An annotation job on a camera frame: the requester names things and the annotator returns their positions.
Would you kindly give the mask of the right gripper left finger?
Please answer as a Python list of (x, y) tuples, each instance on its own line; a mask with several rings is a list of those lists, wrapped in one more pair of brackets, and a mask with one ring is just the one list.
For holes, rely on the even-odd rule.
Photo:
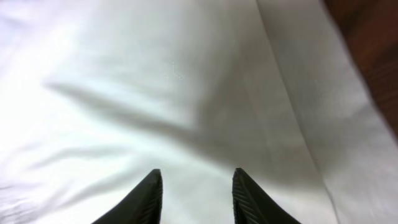
[(160, 169), (153, 169), (115, 207), (93, 224), (159, 224), (163, 183)]

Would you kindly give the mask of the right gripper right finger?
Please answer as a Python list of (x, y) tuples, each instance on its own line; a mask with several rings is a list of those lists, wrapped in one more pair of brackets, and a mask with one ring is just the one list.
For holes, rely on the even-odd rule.
[(233, 175), (232, 194), (235, 224), (300, 224), (240, 167)]

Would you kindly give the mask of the white printed t-shirt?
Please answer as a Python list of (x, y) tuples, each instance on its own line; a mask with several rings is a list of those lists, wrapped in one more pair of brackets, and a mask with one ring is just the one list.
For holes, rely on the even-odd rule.
[(1, 222), (232, 223), (243, 168), (302, 223), (396, 223), (397, 143), (319, 1), (2, 1)]

